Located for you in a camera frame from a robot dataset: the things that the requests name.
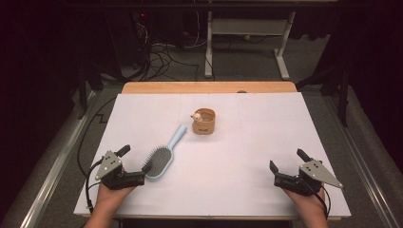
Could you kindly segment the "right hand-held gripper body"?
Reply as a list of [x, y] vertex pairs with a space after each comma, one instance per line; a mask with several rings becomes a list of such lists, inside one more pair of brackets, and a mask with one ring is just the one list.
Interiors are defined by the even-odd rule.
[[274, 185], [282, 189], [295, 192], [302, 196], [312, 196], [318, 193], [322, 184], [327, 183], [342, 189], [343, 184], [333, 175], [321, 161], [308, 161], [298, 168], [294, 176], [282, 174], [278, 171]]

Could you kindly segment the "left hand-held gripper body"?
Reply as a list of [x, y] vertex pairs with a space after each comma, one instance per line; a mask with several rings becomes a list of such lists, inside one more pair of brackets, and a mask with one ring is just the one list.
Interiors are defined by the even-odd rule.
[[124, 155], [125, 152], [112, 152], [108, 150], [101, 159], [95, 180], [100, 181], [110, 190], [144, 185], [145, 172], [128, 173], [124, 170], [121, 160], [121, 157]]

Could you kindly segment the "light blue hairbrush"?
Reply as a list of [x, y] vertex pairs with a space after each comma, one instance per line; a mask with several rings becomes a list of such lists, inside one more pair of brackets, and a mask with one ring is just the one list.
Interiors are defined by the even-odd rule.
[[144, 162], [152, 162], [151, 171], [145, 174], [149, 180], [155, 181], [164, 175], [171, 162], [173, 162], [174, 147], [181, 140], [186, 131], [187, 127], [180, 124], [167, 144], [159, 145], [151, 151]]

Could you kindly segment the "wooden cup with small figure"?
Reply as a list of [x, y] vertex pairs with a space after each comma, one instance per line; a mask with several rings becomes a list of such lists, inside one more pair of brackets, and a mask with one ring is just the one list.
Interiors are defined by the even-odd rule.
[[210, 108], [199, 108], [191, 116], [192, 129], [198, 135], [211, 135], [215, 130], [216, 113]]

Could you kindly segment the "person's right hand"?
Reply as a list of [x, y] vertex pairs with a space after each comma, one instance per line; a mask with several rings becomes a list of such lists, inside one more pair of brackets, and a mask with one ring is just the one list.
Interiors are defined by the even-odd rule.
[[305, 197], [289, 190], [284, 193], [291, 199], [303, 220], [325, 218], [324, 206], [316, 196]]

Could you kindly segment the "person's left hand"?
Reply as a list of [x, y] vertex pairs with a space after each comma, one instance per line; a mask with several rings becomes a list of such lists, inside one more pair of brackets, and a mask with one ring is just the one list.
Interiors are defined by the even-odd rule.
[[125, 198], [134, 190], [134, 187], [128, 187], [118, 190], [111, 190], [104, 184], [100, 184], [96, 199], [96, 208], [106, 208], [117, 210], [120, 208]]

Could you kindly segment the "black metal stand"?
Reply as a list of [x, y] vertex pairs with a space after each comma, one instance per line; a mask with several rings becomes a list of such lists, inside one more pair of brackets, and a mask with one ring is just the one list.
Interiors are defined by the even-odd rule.
[[347, 104], [348, 104], [348, 87], [349, 75], [343, 64], [336, 64], [326, 69], [317, 70], [312, 76], [304, 79], [296, 84], [297, 90], [307, 85], [322, 84], [319, 90], [323, 96], [338, 95], [337, 116], [342, 125], [347, 127]]
[[78, 73], [78, 94], [79, 94], [79, 116], [82, 120], [88, 111], [89, 97], [87, 89], [92, 91], [102, 91], [106, 84], [124, 83], [122, 75], [106, 70], [102, 66], [93, 62], [82, 62], [77, 69]]

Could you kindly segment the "black computer tower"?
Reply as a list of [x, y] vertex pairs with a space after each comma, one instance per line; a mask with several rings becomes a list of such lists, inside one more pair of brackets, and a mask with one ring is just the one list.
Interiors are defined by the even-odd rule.
[[144, 41], [139, 33], [141, 26], [131, 12], [111, 12], [106, 15], [110, 34], [122, 66], [142, 65], [144, 57]]

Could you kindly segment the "aluminium floor rail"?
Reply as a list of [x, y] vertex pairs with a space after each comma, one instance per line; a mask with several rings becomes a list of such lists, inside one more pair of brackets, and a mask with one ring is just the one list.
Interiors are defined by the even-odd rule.
[[94, 91], [86, 95], [87, 110], [81, 113], [78, 96], [73, 95], [73, 101], [76, 103], [73, 111], [38, 161], [25, 185], [24, 191], [29, 195], [29, 209], [22, 222], [17, 225], [18, 228], [68, 227], [76, 223], [77, 219], [81, 221], [73, 211], [83, 180], [78, 178], [70, 188], [66, 184], [67, 173], [71, 171], [73, 176], [76, 176], [72, 155], [76, 152], [76, 144], [98, 97]]
[[382, 192], [379, 184], [376, 182], [370, 166], [365, 162], [361, 155], [361, 150], [358, 148], [354, 141], [350, 128], [344, 126], [338, 117], [338, 111], [334, 100], [331, 97], [324, 97], [324, 103], [332, 113], [333, 118], [336, 120], [338, 128], [341, 130], [344, 140], [347, 142], [349, 152], [352, 156], [355, 169], [363, 181], [366, 191], [374, 205], [376, 212], [379, 214], [385, 228], [403, 228], [397, 221], [397, 216], [393, 213], [390, 204], [387, 202], [384, 193]]

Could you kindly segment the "white desk frame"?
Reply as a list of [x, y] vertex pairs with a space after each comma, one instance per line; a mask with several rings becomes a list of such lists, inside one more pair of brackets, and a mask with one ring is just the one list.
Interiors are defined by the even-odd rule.
[[284, 81], [290, 79], [287, 66], [283, 59], [291, 28], [294, 24], [296, 13], [290, 12], [287, 19], [283, 20], [260, 20], [260, 19], [214, 19], [213, 13], [208, 12], [207, 17], [207, 40], [204, 60], [204, 76], [213, 76], [213, 49], [212, 39], [214, 35], [257, 35], [279, 36], [281, 43], [273, 50], [277, 61], [278, 70]]

